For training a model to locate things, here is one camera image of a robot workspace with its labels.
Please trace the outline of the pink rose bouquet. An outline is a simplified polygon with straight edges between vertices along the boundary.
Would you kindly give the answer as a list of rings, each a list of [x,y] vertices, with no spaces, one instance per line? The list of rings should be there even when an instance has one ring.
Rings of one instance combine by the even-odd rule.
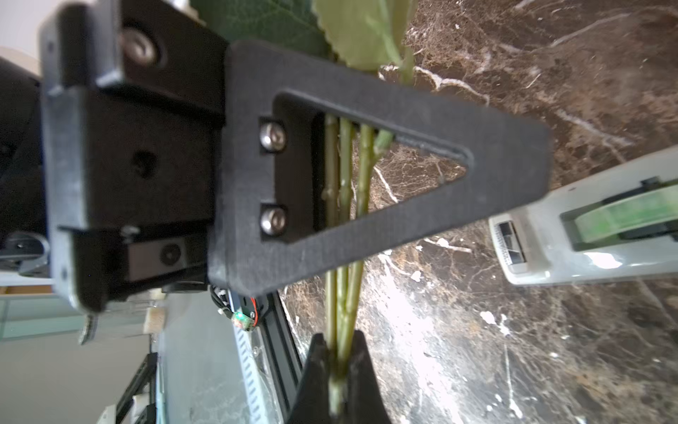
[[[405,85],[414,59],[404,37],[414,1],[195,1],[207,26],[228,41],[256,38],[375,75],[396,65]],[[322,197],[329,226],[368,212],[374,166],[394,135],[347,118],[325,119],[326,171]],[[356,327],[364,261],[330,270],[326,284],[326,339],[330,359],[329,412],[344,421],[347,372]]]

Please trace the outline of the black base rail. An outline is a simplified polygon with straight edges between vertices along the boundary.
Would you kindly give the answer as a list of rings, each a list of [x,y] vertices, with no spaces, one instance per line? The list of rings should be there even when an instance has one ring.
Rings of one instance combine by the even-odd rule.
[[[256,304],[258,323],[244,330],[205,291],[171,294],[118,411],[134,423],[283,423],[302,365],[279,295]]]

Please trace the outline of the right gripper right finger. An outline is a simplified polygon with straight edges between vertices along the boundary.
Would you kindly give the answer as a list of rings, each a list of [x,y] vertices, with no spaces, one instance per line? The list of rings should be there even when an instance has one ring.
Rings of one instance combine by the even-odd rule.
[[[391,424],[383,404],[365,335],[354,331],[347,372],[344,423]]]

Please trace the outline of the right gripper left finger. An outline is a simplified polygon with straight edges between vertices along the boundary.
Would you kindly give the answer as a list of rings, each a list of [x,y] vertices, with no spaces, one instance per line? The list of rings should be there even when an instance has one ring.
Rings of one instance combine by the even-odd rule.
[[[287,424],[326,424],[329,412],[330,361],[322,334],[315,334],[307,353],[295,402],[286,419]]]

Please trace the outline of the white tape dispenser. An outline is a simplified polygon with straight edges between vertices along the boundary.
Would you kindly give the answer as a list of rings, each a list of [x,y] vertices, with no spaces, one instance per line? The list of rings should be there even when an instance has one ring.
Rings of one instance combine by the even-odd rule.
[[[677,274],[677,149],[666,148],[491,217],[514,285],[626,281]]]

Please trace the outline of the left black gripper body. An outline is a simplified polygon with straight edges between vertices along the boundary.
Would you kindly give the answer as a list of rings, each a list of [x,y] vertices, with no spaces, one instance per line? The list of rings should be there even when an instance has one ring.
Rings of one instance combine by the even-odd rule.
[[[204,270],[224,38],[165,1],[60,5],[1,63],[1,257],[84,313]]]

